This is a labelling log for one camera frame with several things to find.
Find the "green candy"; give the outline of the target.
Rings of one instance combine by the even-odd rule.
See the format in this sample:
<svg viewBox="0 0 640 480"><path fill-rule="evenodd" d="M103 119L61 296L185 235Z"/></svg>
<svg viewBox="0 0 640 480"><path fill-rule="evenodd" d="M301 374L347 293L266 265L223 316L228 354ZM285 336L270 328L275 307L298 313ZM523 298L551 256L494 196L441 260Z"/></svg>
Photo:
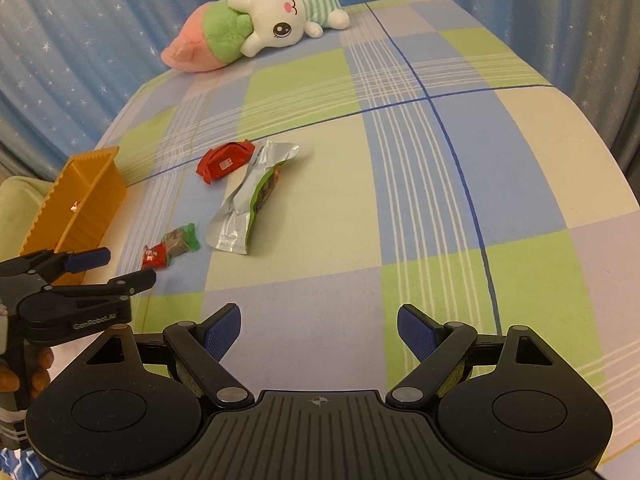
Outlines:
<svg viewBox="0 0 640 480"><path fill-rule="evenodd" d="M196 237L196 226L194 223L178 226L178 228L166 233L162 242L165 245L169 259L176 258L187 252L197 252L201 244Z"/></svg>

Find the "silver green snack bag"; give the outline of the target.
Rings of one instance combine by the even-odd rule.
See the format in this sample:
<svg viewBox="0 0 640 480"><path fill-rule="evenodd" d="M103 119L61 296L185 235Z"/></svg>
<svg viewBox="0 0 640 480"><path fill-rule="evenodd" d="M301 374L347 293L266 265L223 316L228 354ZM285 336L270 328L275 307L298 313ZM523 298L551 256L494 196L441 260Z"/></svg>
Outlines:
<svg viewBox="0 0 640 480"><path fill-rule="evenodd" d="M206 243L218 252L247 255L253 226L276 187L281 167L299 153L295 143L259 142L238 187L218 209L206 230Z"/></svg>

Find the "red square snack pouch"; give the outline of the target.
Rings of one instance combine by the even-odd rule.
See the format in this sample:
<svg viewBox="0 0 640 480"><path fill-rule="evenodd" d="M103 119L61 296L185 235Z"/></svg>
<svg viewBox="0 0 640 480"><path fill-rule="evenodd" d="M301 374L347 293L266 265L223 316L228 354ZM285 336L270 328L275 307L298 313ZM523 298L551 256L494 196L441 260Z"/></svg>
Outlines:
<svg viewBox="0 0 640 480"><path fill-rule="evenodd" d="M254 151L255 145L249 140L221 144L206 152L196 166L196 173L211 184L247 164Z"/></svg>

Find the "small red candy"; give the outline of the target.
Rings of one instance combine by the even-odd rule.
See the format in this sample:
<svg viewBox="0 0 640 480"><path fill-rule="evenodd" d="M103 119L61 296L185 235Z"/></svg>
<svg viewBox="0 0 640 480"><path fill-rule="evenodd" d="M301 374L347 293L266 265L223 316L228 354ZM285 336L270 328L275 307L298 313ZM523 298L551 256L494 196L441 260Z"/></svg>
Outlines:
<svg viewBox="0 0 640 480"><path fill-rule="evenodd" d="M145 246L142 254L142 269L165 269L168 267L168 253L164 242L153 247Z"/></svg>

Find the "green cloth covered sofa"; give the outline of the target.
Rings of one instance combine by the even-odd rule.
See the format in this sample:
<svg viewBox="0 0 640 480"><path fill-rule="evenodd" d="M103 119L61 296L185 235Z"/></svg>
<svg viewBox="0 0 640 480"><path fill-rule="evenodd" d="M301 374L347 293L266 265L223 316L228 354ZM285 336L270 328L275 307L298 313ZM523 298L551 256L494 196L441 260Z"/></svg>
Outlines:
<svg viewBox="0 0 640 480"><path fill-rule="evenodd" d="M9 177L0 188L0 260L16 257L47 196L51 182Z"/></svg>

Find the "orange plastic tray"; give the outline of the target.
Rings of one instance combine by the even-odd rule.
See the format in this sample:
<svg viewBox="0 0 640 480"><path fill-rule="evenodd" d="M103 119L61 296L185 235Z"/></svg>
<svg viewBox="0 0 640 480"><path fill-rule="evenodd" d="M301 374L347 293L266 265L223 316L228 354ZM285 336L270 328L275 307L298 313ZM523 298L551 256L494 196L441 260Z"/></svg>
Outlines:
<svg viewBox="0 0 640 480"><path fill-rule="evenodd" d="M85 252L100 246L127 188L115 158L117 146L67 159L36 214L21 253L52 249Z"/></svg>

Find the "plaid tablecloth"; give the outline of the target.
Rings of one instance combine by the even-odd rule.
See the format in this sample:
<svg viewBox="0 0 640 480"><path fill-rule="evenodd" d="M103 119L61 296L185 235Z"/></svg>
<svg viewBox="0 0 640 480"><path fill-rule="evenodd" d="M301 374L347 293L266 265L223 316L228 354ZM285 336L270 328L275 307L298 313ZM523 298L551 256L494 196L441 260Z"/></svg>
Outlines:
<svg viewBox="0 0 640 480"><path fill-rule="evenodd" d="M234 302L224 362L250 388L382 390L414 367L396 333L406 302L482 333L525 324L608 402L608 455L634 451L639 206L600 136L451 0L350 15L344 32L130 96L103 138L128 186L105 239L117 274L176 226L207 228L243 177L204 183L209 148L299 148L248 254L179 257L134 302L134 327Z"/></svg>

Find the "blue star curtain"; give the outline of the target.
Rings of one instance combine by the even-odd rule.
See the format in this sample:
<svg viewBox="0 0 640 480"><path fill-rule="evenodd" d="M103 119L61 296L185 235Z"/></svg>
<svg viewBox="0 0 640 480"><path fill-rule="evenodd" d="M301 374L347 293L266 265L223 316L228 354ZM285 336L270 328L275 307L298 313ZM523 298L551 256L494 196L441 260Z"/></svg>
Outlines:
<svg viewBox="0 0 640 480"><path fill-rule="evenodd" d="M50 179L93 148L204 1L1 0L2 171ZM454 2L567 93L620 168L634 169L639 0Z"/></svg>

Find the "pink carrot bunny plush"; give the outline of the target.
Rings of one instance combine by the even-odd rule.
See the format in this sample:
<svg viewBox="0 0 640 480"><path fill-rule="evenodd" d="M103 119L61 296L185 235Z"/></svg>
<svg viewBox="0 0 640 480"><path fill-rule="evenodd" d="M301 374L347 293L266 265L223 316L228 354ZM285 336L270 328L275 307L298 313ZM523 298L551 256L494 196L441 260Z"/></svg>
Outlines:
<svg viewBox="0 0 640 480"><path fill-rule="evenodd" d="M340 0L209 1L191 13L160 59L173 70L207 73L349 25Z"/></svg>

